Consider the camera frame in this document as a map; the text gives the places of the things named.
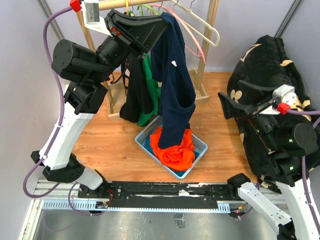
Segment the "lime green hanger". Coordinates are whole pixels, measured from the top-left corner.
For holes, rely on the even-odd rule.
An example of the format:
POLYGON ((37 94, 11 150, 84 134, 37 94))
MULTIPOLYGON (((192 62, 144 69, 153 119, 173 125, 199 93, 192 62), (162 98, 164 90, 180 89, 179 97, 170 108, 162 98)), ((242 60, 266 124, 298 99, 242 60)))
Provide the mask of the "lime green hanger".
POLYGON ((160 13, 156 11, 152 6, 147 4, 141 4, 137 6, 137 10, 140 12, 141 16, 144 16, 143 8, 146 8, 148 11, 150 11, 152 15, 160 15, 160 13))

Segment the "navy blue t shirt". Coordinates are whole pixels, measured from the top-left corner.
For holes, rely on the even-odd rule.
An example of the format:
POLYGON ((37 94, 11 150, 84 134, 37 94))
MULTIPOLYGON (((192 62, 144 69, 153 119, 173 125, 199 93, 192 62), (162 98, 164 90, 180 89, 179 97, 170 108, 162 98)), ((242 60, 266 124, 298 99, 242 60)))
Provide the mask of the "navy blue t shirt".
POLYGON ((185 41, 178 21, 163 12, 167 28, 151 50, 152 78, 161 82, 158 114, 162 116, 161 149, 180 145, 196 105, 196 93, 186 64, 185 41))

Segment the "pink plastic hanger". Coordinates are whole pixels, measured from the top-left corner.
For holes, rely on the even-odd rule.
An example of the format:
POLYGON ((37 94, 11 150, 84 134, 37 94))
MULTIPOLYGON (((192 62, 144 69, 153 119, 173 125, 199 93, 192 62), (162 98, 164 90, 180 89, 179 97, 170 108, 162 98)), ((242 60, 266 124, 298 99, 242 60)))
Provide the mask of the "pink plastic hanger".
POLYGON ((161 6, 160 4, 157 4, 157 3, 151 3, 150 6, 151 7, 158 7, 160 9, 163 9, 166 12, 170 13, 173 17, 175 17, 175 19, 183 26, 183 28, 186 30, 186 32, 191 37, 193 43, 196 46, 197 52, 192 51, 188 46, 185 46, 185 48, 187 50, 189 50, 194 56, 196 56, 199 59, 204 60, 204 63, 206 63, 205 53, 202 50, 202 47, 200 46, 200 43, 198 42, 198 40, 196 39, 196 37, 194 36, 194 34, 190 30, 190 28, 187 26, 187 23, 184 20, 182 20, 176 13, 174 13, 172 10, 167 8, 166 6, 161 6))

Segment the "orange t shirt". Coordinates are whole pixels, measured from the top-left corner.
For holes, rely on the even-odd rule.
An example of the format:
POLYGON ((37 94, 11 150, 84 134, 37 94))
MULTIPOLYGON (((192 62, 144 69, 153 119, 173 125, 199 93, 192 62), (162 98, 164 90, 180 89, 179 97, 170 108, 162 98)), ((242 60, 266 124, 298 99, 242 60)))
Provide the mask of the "orange t shirt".
POLYGON ((193 144, 192 130, 184 131, 181 143, 168 148, 160 148, 159 141, 163 127, 159 126, 149 137, 149 148, 162 165, 172 169, 174 172, 183 172, 192 167, 196 160, 195 146, 193 144))

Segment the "green t shirt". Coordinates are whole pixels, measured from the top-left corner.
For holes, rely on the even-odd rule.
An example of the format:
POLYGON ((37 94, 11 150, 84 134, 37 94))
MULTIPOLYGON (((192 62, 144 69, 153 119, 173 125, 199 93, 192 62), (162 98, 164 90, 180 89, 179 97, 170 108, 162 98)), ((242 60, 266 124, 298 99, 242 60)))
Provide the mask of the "green t shirt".
POLYGON ((156 116, 158 114, 161 93, 161 87, 159 86, 158 82, 155 81, 152 77, 152 65, 149 54, 145 55, 145 59, 142 61, 142 67, 145 76, 146 86, 148 89, 148 95, 151 98, 151 100, 149 100, 148 103, 152 103, 152 110, 147 110, 147 113, 144 113, 144 110, 141 111, 138 120, 138 124, 141 127, 148 125, 152 116, 156 116))

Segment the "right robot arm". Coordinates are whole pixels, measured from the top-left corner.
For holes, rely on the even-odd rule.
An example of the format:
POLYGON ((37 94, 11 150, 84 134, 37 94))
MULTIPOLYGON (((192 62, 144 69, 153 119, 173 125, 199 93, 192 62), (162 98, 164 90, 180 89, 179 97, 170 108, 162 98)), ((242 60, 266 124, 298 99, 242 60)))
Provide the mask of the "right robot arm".
POLYGON ((242 173, 228 179, 227 196, 246 201, 272 227, 279 240, 319 239, 320 214, 313 203, 306 166, 306 156, 318 149, 315 127, 309 123, 281 127, 275 119, 278 114, 291 113, 297 97, 295 88, 287 84, 262 87, 245 81, 238 84, 250 93, 253 103, 240 104, 221 92, 218 97, 224 117, 250 122, 269 151, 267 172, 279 187, 289 213, 261 194, 242 173))

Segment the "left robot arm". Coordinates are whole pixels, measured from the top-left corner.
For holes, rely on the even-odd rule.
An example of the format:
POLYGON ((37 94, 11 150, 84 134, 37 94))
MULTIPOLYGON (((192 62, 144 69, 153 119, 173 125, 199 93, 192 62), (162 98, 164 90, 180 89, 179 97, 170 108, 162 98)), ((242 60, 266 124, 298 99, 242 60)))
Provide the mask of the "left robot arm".
POLYGON ((56 44, 51 68, 70 83, 48 141, 31 153, 35 165, 43 166, 48 181, 76 182, 93 198, 103 198, 109 192, 108 182, 97 170, 82 164, 73 147, 104 101, 108 90, 103 82, 129 55, 143 58, 168 26, 160 16, 128 16, 114 9, 102 24, 108 36, 97 50, 67 39, 56 44))

